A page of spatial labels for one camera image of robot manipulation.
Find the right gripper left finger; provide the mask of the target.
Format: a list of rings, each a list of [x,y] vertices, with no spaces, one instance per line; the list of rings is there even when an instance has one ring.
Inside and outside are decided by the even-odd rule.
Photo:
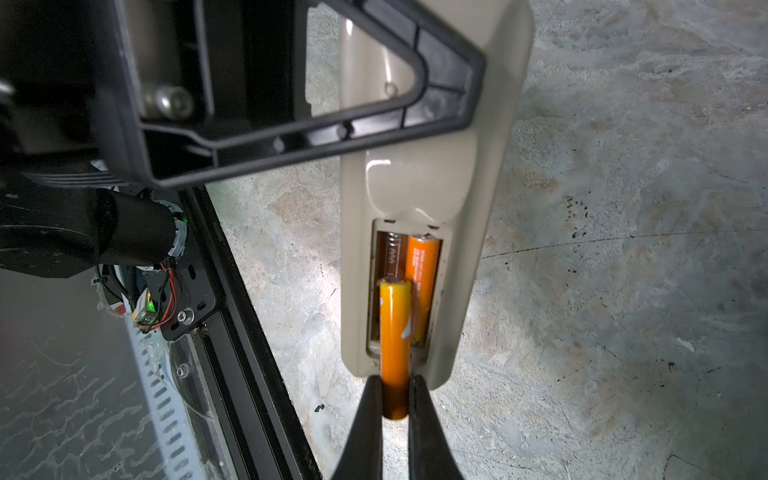
[[[352,427],[332,479],[382,479],[383,395],[378,375],[367,378]]]

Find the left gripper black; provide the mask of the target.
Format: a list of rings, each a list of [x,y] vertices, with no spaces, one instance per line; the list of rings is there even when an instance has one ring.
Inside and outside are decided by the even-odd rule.
[[[1,4],[1,177],[135,180],[132,1]]]

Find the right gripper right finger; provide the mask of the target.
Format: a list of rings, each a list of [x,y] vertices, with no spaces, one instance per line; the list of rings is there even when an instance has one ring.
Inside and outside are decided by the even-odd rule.
[[[411,480],[463,479],[421,375],[409,383],[408,470]]]

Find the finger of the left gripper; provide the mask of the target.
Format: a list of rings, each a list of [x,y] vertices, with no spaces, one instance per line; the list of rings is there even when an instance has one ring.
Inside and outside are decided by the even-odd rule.
[[[404,62],[393,96],[313,115],[307,1],[93,1],[94,135],[116,175],[186,188],[466,128],[485,58],[415,1],[330,8]]]

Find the orange battery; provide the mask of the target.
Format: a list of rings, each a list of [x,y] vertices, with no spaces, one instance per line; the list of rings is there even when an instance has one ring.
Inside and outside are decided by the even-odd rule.
[[[411,376],[411,284],[385,278],[379,282],[379,296],[383,416],[401,420],[408,415]]]
[[[427,335],[441,241],[429,235],[410,236],[405,276],[412,284],[412,342],[423,343]]]

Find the white remote control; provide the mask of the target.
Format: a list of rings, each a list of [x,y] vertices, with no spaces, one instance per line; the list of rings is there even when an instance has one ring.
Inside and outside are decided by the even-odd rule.
[[[413,370],[451,375],[533,46],[526,1],[359,1],[341,29],[341,104],[401,100],[353,133],[397,134],[341,159],[341,357],[379,370],[377,281],[387,236],[439,242]]]

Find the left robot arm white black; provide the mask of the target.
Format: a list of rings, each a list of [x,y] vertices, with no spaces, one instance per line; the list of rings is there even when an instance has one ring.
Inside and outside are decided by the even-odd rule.
[[[484,54],[416,1],[330,8],[406,70],[316,115],[308,1],[5,1],[1,265],[67,278],[180,253],[182,217],[123,192],[185,189],[467,127]]]

